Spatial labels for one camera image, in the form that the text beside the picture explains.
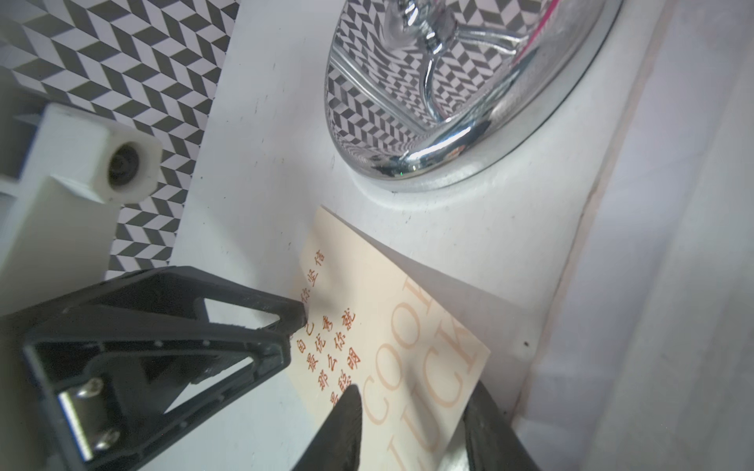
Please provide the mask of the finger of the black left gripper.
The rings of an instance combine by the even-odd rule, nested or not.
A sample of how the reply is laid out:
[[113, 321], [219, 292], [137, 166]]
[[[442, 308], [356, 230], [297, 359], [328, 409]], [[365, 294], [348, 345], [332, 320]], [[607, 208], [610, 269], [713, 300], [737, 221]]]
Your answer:
[[22, 351], [67, 470], [137, 470], [283, 371], [289, 337], [103, 304], [66, 308]]
[[194, 267], [178, 266], [131, 272], [1, 317], [1, 334], [19, 336], [55, 312], [78, 305], [105, 305], [206, 321], [204, 300], [212, 299], [279, 317], [270, 332], [290, 336], [307, 322], [298, 300], [267, 294]]

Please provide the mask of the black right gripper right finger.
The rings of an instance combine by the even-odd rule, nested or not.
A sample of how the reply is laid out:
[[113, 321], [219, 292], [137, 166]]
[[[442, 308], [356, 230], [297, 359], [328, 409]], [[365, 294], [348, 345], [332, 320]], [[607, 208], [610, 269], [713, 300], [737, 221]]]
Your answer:
[[482, 382], [471, 394], [463, 424], [471, 471], [539, 470]]

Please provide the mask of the white photo album bicycle cover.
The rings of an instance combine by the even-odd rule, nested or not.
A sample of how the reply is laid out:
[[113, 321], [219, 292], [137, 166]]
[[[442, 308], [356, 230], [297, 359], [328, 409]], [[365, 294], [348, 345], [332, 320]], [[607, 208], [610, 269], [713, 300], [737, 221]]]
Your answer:
[[542, 470], [753, 466], [753, 5], [628, 1], [426, 281]]

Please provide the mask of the beige calendar card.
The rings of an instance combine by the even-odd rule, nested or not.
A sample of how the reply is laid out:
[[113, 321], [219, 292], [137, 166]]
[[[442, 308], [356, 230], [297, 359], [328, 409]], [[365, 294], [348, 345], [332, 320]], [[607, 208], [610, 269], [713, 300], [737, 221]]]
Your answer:
[[488, 347], [406, 272], [325, 209], [293, 294], [307, 312], [288, 375], [316, 423], [349, 386], [362, 400], [365, 470], [435, 470], [489, 359]]

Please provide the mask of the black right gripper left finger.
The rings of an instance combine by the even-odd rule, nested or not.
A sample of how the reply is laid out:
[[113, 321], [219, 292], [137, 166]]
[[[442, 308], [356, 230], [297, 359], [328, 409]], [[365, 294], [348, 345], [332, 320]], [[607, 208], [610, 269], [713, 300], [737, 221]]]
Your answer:
[[351, 385], [345, 389], [294, 470], [357, 470], [361, 439], [361, 393], [357, 385]]

